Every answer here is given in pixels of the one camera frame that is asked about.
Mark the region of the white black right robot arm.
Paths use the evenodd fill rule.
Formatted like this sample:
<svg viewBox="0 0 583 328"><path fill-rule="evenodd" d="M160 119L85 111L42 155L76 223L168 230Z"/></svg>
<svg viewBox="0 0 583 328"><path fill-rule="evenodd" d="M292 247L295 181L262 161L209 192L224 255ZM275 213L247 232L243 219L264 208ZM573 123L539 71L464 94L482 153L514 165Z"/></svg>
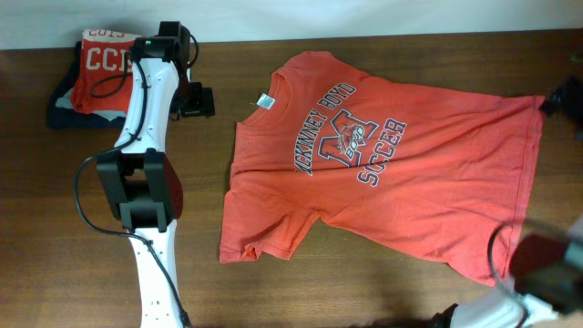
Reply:
<svg viewBox="0 0 583 328"><path fill-rule="evenodd" d="M582 119L575 77L550 97L437 89L421 218L425 254L492 286L437 315L435 327L521 327L582 306L582 239L545 224L523 235L544 118Z"/></svg>

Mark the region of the red McKinney Boyd t-shirt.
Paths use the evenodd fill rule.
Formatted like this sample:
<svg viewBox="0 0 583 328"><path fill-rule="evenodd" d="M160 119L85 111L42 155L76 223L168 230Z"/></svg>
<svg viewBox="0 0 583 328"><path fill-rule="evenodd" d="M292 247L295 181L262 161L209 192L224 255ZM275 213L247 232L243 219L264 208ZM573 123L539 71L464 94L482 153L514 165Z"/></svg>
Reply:
<svg viewBox="0 0 583 328"><path fill-rule="evenodd" d="M288 260L322 221L448 265L425 254L421 218L437 89L371 76L328 52L290 58L272 73L267 104L236 127L220 261Z"/></svg>

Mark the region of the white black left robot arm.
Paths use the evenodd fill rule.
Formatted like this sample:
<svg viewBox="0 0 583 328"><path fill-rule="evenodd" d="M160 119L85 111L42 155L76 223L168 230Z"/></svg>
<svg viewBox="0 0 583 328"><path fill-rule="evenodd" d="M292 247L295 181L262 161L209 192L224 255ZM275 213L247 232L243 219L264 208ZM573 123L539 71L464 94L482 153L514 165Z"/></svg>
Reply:
<svg viewBox="0 0 583 328"><path fill-rule="evenodd" d="M108 205L129 239L138 270L143 327L191 325L180 297L175 258L183 188L166 154L171 119L212 117L210 88L190 79L199 45L178 21L163 21L130 48L132 91L115 146L97 155Z"/></svg>

